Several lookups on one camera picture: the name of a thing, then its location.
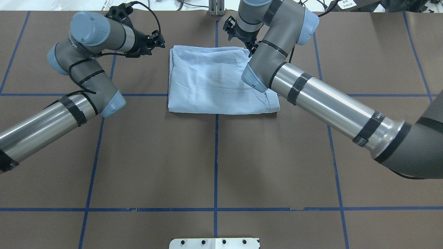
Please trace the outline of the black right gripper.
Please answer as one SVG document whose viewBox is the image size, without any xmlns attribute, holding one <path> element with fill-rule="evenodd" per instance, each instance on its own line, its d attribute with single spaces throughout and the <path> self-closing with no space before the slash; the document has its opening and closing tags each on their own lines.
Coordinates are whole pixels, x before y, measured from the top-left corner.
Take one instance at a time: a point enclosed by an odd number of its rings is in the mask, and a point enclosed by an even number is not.
<svg viewBox="0 0 443 249">
<path fill-rule="evenodd" d="M 223 25 L 223 31 L 227 33 L 228 39 L 233 39 L 236 37 L 247 45 L 247 49 L 249 50 L 248 57 L 252 57 L 259 46 L 259 41 L 257 41 L 256 38 L 260 29 L 247 32 L 242 30 L 240 27 L 236 27 L 236 24 L 236 19 L 233 16 L 228 17 Z"/>
</svg>

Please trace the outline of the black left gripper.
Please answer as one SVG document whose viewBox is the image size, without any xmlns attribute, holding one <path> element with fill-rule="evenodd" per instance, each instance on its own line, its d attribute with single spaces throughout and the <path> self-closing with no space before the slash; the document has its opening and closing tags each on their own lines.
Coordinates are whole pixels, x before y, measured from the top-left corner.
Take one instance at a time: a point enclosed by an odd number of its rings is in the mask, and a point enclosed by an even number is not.
<svg viewBox="0 0 443 249">
<path fill-rule="evenodd" d="M 143 55 L 152 55 L 151 50 L 160 47 L 165 48 L 165 40 L 159 30 L 154 30 L 151 35 L 146 35 L 139 30 L 133 29 L 135 35 L 132 47 L 132 58 L 139 58 Z"/>
</svg>

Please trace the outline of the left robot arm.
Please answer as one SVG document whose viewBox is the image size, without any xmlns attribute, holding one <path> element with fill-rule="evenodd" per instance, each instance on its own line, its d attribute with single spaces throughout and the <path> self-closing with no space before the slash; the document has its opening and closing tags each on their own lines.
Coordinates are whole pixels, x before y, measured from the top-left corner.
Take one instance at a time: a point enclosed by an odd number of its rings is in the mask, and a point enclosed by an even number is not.
<svg viewBox="0 0 443 249">
<path fill-rule="evenodd" d="M 120 5 L 106 14 L 79 11 L 73 15 L 68 34 L 47 54 L 50 68 L 65 77 L 72 88 L 1 132 L 1 173 L 15 169 L 96 116 L 107 118 L 125 107 L 123 93 L 98 59 L 112 55 L 139 58 L 165 47 L 158 16 L 153 15 L 153 32 L 145 33 L 134 26 L 131 11 L 131 7 Z"/>
</svg>

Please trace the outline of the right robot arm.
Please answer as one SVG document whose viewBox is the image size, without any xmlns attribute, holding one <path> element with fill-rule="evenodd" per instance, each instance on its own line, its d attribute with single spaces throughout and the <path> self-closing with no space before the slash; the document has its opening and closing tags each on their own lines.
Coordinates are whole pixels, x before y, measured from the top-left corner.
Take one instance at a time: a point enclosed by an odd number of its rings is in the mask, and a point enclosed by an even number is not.
<svg viewBox="0 0 443 249">
<path fill-rule="evenodd" d="M 241 0 L 223 30 L 250 51 L 242 81 L 272 90 L 327 123 L 395 174 L 408 179 L 443 176 L 442 94 L 411 124 L 392 120 L 313 75 L 291 65 L 295 45 L 306 44 L 320 18 L 293 0 Z"/>
</svg>

